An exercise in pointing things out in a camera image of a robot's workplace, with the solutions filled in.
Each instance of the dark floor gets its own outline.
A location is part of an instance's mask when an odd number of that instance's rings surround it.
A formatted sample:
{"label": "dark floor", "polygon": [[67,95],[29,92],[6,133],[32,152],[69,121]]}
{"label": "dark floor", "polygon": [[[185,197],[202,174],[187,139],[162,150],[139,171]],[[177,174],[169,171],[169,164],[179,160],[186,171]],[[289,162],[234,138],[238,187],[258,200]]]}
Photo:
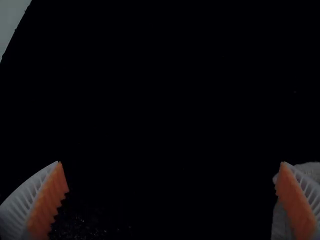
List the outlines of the dark floor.
{"label": "dark floor", "polygon": [[212,66],[203,23],[177,9],[26,11],[0,64],[0,202],[61,161],[70,193],[51,239],[270,239],[280,162],[319,161],[319,93],[296,84],[315,62],[255,48]]}

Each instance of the white ribbed structure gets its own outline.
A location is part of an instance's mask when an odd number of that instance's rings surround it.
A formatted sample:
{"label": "white ribbed structure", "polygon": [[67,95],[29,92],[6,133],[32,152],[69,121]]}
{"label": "white ribbed structure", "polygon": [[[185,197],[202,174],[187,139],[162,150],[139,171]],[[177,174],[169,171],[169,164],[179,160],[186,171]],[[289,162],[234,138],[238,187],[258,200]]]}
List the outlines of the white ribbed structure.
{"label": "white ribbed structure", "polygon": [[285,162],[285,164],[293,172],[295,179],[303,190],[304,196],[307,198],[312,212],[315,215],[317,231],[313,239],[318,240],[320,237],[320,185],[311,177],[298,170],[296,167],[287,162]]}
{"label": "white ribbed structure", "polygon": [[58,161],[46,166],[21,184],[0,205],[0,235],[2,240],[31,240],[27,221],[38,193],[57,166]]}

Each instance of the black surface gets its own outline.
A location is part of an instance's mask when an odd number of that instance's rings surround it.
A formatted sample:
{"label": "black surface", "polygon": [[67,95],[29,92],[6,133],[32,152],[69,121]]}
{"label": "black surface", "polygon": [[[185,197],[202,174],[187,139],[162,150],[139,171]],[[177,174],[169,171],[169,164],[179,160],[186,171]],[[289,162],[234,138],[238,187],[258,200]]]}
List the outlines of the black surface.
{"label": "black surface", "polygon": [[262,44],[212,64],[182,7],[28,8],[0,66],[0,198],[62,161],[52,239],[270,239],[280,162],[319,160],[319,93],[296,84],[317,61]]}

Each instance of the dark background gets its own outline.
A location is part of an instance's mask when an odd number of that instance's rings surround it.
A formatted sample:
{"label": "dark background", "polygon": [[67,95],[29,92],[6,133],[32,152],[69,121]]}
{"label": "dark background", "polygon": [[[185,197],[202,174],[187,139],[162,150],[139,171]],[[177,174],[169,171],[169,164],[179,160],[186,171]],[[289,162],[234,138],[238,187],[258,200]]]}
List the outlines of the dark background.
{"label": "dark background", "polygon": [[0,64],[1,201],[58,160],[52,239],[270,239],[280,162],[319,160],[316,61],[212,61],[195,12],[33,0]]}

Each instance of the orange serrated pad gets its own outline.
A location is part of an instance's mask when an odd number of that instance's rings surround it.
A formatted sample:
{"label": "orange serrated pad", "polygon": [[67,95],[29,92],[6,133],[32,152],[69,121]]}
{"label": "orange serrated pad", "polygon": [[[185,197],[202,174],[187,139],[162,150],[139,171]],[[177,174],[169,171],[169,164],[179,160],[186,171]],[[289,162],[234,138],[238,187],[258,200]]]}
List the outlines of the orange serrated pad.
{"label": "orange serrated pad", "polygon": [[309,240],[316,231],[317,220],[293,172],[283,162],[275,190],[290,218],[296,240]]}
{"label": "orange serrated pad", "polygon": [[61,162],[52,171],[41,192],[34,209],[30,213],[27,228],[36,240],[47,240],[51,231],[51,224],[55,222],[54,216],[58,214],[61,200],[69,192],[65,173]]}

